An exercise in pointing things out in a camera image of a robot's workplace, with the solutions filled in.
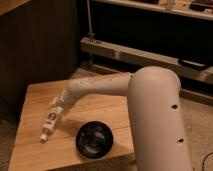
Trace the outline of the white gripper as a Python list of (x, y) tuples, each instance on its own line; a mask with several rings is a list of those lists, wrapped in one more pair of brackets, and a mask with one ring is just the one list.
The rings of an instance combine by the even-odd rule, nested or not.
[(62, 120), (68, 110), (74, 104), (74, 96), (67, 90), (63, 90), (56, 98), (49, 103), (49, 108), (60, 108), (61, 111), (58, 114), (58, 122)]

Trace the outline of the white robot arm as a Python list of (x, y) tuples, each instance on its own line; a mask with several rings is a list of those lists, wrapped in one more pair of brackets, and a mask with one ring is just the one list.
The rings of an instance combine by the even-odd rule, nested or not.
[(74, 79), (54, 99), (50, 127), (55, 128), (65, 111), (87, 94), (125, 96), (138, 171), (193, 171), (180, 89), (177, 74), (157, 66), (108, 78)]

